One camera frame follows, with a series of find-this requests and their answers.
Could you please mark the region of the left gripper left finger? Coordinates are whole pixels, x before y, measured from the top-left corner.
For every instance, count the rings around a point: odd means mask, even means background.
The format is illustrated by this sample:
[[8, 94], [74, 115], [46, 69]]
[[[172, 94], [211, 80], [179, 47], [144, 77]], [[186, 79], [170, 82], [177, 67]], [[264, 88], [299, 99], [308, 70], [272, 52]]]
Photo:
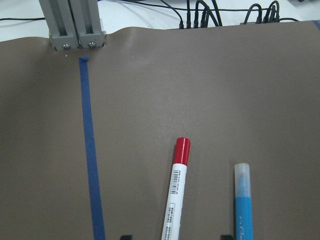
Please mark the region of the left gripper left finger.
[[132, 235], [122, 235], [120, 240], [132, 240]]

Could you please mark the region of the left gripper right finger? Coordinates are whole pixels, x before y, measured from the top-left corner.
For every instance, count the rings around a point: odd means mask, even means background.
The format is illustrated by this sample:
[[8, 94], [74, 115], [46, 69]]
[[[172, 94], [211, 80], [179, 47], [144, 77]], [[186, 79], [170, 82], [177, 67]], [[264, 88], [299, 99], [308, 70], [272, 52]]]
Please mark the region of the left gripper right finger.
[[220, 240], [234, 240], [233, 236], [230, 234], [222, 234]]

